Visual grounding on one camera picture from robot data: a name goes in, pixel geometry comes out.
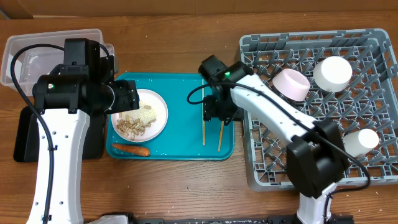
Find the white cup in rack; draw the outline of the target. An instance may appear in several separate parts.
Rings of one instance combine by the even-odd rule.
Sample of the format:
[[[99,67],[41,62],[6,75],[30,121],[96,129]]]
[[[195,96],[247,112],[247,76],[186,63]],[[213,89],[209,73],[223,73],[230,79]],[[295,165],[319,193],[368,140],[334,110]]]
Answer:
[[[343,137],[345,151],[353,157],[361,157],[379,144],[379,136],[372,129],[362,129]]]

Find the pile of peanuts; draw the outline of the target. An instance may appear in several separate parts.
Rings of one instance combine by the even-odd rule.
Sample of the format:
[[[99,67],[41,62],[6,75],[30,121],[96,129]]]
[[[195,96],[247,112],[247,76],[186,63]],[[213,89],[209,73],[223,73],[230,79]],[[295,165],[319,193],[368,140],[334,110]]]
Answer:
[[[131,121],[129,118],[118,118],[116,120],[116,130],[121,133],[122,137],[134,140],[138,136],[143,136],[155,121],[144,124],[140,119]]]

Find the pink bowl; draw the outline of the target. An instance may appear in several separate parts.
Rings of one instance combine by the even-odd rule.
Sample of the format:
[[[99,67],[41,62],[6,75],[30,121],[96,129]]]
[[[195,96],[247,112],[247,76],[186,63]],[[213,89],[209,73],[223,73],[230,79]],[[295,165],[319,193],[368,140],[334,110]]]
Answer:
[[[285,68],[273,79],[277,91],[294,101],[304,101],[310,89],[310,82],[300,72]]]

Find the pile of rice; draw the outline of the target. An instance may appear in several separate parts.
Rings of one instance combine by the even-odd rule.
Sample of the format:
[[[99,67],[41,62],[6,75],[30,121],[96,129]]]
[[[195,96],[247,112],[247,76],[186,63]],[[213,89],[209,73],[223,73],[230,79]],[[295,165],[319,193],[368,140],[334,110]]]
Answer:
[[[152,105],[145,101],[140,101],[139,109],[122,112],[122,118],[129,118],[131,121],[140,119],[146,124],[157,119],[157,112]]]

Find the clear plastic bin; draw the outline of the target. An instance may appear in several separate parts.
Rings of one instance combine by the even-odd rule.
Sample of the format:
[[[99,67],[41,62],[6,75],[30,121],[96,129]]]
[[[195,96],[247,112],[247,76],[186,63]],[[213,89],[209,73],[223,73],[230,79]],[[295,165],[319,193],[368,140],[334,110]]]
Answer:
[[[111,55],[114,47],[104,42],[99,29],[65,30],[36,34],[13,35],[8,38],[1,63],[1,84],[15,89],[11,78],[11,61],[22,48],[34,44],[52,44],[63,47],[65,39],[87,38],[103,44]],[[32,95],[32,87],[41,75],[48,74],[54,66],[63,63],[61,50],[40,47],[21,54],[15,64],[17,81],[27,96]]]

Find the pink plate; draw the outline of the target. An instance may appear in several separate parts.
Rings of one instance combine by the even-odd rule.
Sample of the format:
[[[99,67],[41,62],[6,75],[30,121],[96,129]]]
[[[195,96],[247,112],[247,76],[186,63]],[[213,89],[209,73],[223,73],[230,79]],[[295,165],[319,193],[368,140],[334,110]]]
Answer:
[[[152,90],[139,89],[139,108],[111,115],[114,131],[130,142],[146,142],[158,136],[168,120],[165,100]]]

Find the teal serving tray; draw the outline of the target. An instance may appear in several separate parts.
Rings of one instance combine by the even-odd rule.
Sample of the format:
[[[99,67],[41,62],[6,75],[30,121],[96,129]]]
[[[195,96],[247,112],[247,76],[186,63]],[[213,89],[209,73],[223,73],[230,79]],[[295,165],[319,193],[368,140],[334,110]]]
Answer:
[[[187,103],[187,95],[202,85],[199,74],[124,73],[119,80],[134,80],[137,89],[152,90],[166,102],[169,115],[163,131],[150,141],[140,143],[150,150],[152,160],[222,161],[234,151],[234,124],[224,126],[221,152],[218,152],[221,121],[205,123],[202,145],[201,106]]]

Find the grey dishwasher rack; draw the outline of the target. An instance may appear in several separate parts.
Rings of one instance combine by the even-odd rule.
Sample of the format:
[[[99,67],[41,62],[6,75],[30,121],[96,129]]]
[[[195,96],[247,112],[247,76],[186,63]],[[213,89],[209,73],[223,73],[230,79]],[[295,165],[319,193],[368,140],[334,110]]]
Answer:
[[[343,134],[372,129],[378,145],[361,157],[362,167],[351,165],[340,185],[362,185],[366,174],[374,185],[397,183],[397,60],[391,39],[383,29],[329,30],[275,34],[248,34],[240,38],[241,61],[265,84],[285,68],[311,78],[322,60],[346,59],[353,75],[348,86],[327,92],[312,84],[298,110],[334,119]]]

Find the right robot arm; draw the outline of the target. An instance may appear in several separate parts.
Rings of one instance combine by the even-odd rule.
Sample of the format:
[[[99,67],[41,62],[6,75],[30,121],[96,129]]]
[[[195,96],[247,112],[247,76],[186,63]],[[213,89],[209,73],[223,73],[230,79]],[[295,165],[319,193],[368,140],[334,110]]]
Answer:
[[[286,171],[300,192],[294,223],[333,223],[331,198],[348,167],[338,125],[317,121],[295,109],[267,87],[244,63],[227,67],[214,55],[198,68],[212,94],[204,97],[203,119],[225,124],[238,120],[239,110],[255,116],[286,146]]]

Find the orange carrot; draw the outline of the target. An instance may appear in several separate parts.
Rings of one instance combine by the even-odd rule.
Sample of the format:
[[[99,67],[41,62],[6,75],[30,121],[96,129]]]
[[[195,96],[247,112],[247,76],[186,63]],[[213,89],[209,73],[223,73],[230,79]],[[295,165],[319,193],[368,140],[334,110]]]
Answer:
[[[112,144],[112,146],[117,150],[129,152],[137,156],[142,156],[142,157],[150,156],[150,150],[146,147],[135,146],[135,145],[124,145],[124,144]]]

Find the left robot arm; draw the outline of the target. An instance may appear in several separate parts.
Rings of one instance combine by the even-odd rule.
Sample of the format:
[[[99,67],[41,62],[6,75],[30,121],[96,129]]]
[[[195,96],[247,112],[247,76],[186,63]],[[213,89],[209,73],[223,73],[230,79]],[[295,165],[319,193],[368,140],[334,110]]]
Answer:
[[[39,158],[29,223],[83,223],[80,186],[85,138],[93,115],[139,108],[134,81],[114,79],[104,45],[66,39],[63,63],[33,87]]]

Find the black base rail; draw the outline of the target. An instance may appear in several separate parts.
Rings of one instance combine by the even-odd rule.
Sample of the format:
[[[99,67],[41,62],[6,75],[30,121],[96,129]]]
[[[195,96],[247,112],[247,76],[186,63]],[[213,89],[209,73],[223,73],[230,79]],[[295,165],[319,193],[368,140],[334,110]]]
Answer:
[[[127,224],[299,224],[296,215],[269,216],[268,218],[240,219],[185,219],[164,220],[163,218],[138,219],[133,213],[105,213],[92,223],[127,223]]]

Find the pale green cup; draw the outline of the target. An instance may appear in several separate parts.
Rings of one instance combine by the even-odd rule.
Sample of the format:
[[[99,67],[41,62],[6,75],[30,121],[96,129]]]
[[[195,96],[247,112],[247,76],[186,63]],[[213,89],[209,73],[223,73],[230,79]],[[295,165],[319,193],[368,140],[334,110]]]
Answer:
[[[315,83],[325,91],[344,90],[353,75],[350,63],[338,56],[331,56],[318,63],[313,70]]]

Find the black plastic tray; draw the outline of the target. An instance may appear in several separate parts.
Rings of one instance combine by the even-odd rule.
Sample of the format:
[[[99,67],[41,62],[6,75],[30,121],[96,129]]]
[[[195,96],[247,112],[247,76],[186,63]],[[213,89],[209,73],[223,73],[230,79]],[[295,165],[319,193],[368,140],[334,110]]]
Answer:
[[[90,126],[83,148],[83,160],[100,159],[103,155],[105,124],[106,115],[90,116]],[[39,128],[36,117],[28,106],[20,113],[13,158],[16,162],[37,162],[39,159]]]

